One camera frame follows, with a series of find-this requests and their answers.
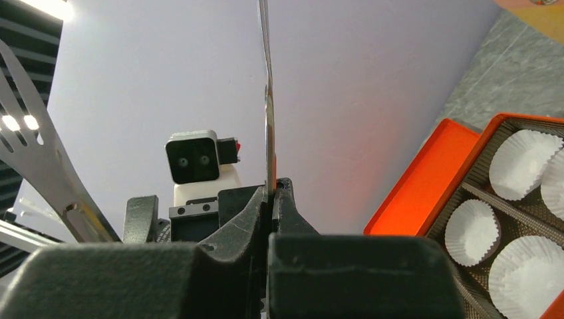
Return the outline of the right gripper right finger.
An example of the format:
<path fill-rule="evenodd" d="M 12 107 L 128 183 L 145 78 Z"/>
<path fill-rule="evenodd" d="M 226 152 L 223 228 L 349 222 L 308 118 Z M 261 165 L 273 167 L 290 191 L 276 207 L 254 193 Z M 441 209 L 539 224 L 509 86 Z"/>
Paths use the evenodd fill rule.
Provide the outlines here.
<path fill-rule="evenodd" d="M 463 318 L 445 254 L 424 237 L 290 231 L 269 237 L 269 318 Z"/>

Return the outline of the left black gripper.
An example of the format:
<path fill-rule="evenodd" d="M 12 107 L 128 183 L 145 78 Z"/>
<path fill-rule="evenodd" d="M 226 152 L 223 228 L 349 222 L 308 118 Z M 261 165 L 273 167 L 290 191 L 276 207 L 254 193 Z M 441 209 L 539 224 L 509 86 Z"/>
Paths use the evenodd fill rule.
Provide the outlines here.
<path fill-rule="evenodd" d="M 263 186 L 224 189 L 215 197 L 192 199 L 158 217 L 155 195 L 127 201 L 124 243 L 199 242 L 202 245 L 242 245 L 259 220 Z"/>

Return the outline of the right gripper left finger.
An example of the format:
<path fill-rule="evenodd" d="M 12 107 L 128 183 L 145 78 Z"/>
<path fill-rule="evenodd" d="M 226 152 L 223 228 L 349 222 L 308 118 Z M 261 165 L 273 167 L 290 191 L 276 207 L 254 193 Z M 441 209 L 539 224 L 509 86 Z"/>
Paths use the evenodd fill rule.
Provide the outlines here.
<path fill-rule="evenodd" d="M 245 209 L 200 243 L 58 244 L 35 251 L 2 318 L 258 318 L 253 264 L 265 212 Z"/>

